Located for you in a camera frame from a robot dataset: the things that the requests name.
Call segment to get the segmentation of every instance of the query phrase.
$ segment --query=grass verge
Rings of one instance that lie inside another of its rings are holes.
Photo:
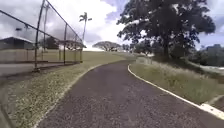
[[[106,52],[84,52],[82,64],[2,80],[0,99],[17,128],[30,128],[81,74],[91,67],[123,59]]]
[[[224,84],[215,79],[149,59],[139,58],[130,69],[139,77],[196,104],[224,94]]]

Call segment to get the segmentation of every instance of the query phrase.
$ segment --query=sky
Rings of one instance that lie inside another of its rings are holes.
[[[13,16],[36,26],[39,8],[42,0],[0,0],[0,9]],[[127,44],[130,41],[123,41],[117,37],[117,33],[124,28],[124,25],[116,25],[120,18],[125,4],[129,0],[49,0],[58,10],[62,17],[82,37],[84,23],[79,22],[79,16],[84,12],[88,13],[92,21],[87,22],[85,45],[90,46],[99,41],[112,41],[119,44]],[[208,0],[208,7],[211,16],[216,24],[216,32],[210,35],[200,35],[201,43],[197,45],[213,45],[224,42],[224,0]],[[51,9],[48,11],[47,33],[63,39],[64,22]],[[0,14],[0,38],[11,35],[23,36],[34,39],[33,30],[24,29],[24,25]]]

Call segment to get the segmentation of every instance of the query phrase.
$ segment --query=white curb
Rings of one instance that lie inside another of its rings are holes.
[[[197,104],[195,104],[195,103],[193,103],[193,102],[191,102],[189,100],[186,100],[186,99],[184,99],[184,98],[182,98],[182,97],[180,97],[180,96],[178,96],[178,95],[176,95],[176,94],[174,94],[174,93],[172,93],[172,92],[170,92],[168,90],[165,90],[165,89],[163,89],[163,88],[161,88],[161,87],[159,87],[159,86],[157,86],[157,85],[155,85],[155,84],[153,84],[153,83],[151,83],[151,82],[149,82],[147,80],[144,80],[143,78],[137,76],[136,74],[134,74],[130,70],[130,65],[131,64],[128,65],[128,71],[132,75],[134,75],[136,78],[138,78],[138,79],[140,79],[140,80],[142,80],[142,81],[144,81],[144,82],[146,82],[148,84],[151,84],[151,85],[155,86],[156,88],[158,88],[158,89],[160,89],[160,90],[162,90],[162,91],[164,91],[164,92],[166,92],[166,93],[168,93],[168,94],[170,94],[170,95],[172,95],[172,96],[174,96],[174,97],[176,97],[176,98],[178,98],[178,99],[180,99],[180,100],[182,100],[182,101],[184,101],[184,102],[186,102],[188,104],[191,104],[191,105],[193,105],[193,106],[195,106],[195,107],[197,107],[197,108],[199,108],[199,109],[201,109],[201,110],[203,110],[205,112],[208,112],[208,113],[214,115],[215,117],[217,117],[217,118],[219,118],[221,120],[224,120],[224,112],[222,112],[222,111],[220,111],[220,110],[218,110],[218,109],[216,109],[216,108],[214,108],[214,107],[212,107],[212,106],[210,106],[208,104],[202,104],[202,105],[199,106],[199,105],[197,105]]]

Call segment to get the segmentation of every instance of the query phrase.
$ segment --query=grass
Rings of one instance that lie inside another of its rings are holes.
[[[79,65],[1,80],[0,99],[17,128],[34,126],[90,68],[124,59],[106,52],[83,54],[84,62]]]
[[[196,104],[224,94],[224,84],[216,79],[161,62],[139,58],[130,69],[141,78]]]
[[[223,79],[223,74],[218,73],[218,72],[214,72],[211,70],[205,70],[204,68],[193,64],[189,61],[186,60],[172,60],[170,59],[169,61],[164,61],[162,58],[159,57],[153,57],[153,60],[160,62],[160,63],[164,63],[167,64],[173,68],[181,68],[181,69],[187,69],[187,70],[191,70],[197,74],[201,74],[201,75],[206,75],[212,79],[217,80],[220,84],[224,84],[224,79]]]
[[[11,50],[1,50],[0,51],[0,61],[34,61],[34,50],[23,50],[23,49],[11,49]],[[38,61],[49,61],[49,62],[63,62],[64,52],[63,50],[46,50],[42,52],[37,51]],[[80,51],[65,51],[66,61],[80,61]]]

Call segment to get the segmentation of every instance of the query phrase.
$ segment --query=paved path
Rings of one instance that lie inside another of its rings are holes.
[[[38,127],[224,128],[224,121],[136,79],[128,63],[88,72]]]

